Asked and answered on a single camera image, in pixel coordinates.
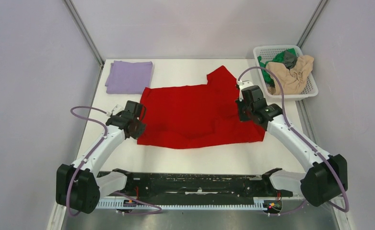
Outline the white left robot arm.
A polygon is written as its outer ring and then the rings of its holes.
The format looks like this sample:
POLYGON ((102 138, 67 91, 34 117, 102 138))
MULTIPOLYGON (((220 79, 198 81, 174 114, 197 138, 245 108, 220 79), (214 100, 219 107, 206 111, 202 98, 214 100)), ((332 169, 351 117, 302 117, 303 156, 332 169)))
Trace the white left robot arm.
POLYGON ((97 123, 103 130, 81 157, 57 169, 55 200, 57 204, 65 206, 71 216, 74 216, 72 209, 78 214, 90 214, 100 199, 114 192, 130 195, 134 191, 135 183, 126 172, 113 170, 101 177, 98 174, 118 146, 128 138, 138 139, 146 129, 143 123, 146 107, 138 102, 127 101, 124 108, 116 106, 110 112, 97 109, 108 117, 105 123, 78 115, 76 109, 71 108, 72 115, 97 123))

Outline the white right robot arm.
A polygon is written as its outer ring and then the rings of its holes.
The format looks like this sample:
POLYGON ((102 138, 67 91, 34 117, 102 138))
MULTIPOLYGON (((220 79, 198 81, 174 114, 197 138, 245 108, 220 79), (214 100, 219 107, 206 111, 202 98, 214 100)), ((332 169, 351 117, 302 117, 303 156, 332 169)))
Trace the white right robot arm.
POLYGON ((349 210, 347 161, 340 154, 333 156, 297 130, 288 119, 284 106, 267 104, 262 90, 249 81, 237 84, 236 100, 241 122, 251 121, 274 136, 299 161, 304 173, 271 170, 261 182, 264 194, 272 196, 279 190, 301 194, 313 206, 320 206, 341 195, 344 212, 349 210))

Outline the red t shirt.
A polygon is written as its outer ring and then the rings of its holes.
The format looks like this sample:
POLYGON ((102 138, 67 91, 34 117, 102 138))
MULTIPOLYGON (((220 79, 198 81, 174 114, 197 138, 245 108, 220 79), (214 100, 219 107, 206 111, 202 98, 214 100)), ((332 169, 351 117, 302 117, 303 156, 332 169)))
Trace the red t shirt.
POLYGON ((171 149, 261 142, 265 130, 239 120, 236 79, 225 66, 193 86, 146 88, 140 103, 146 108, 144 133, 137 144, 171 149))

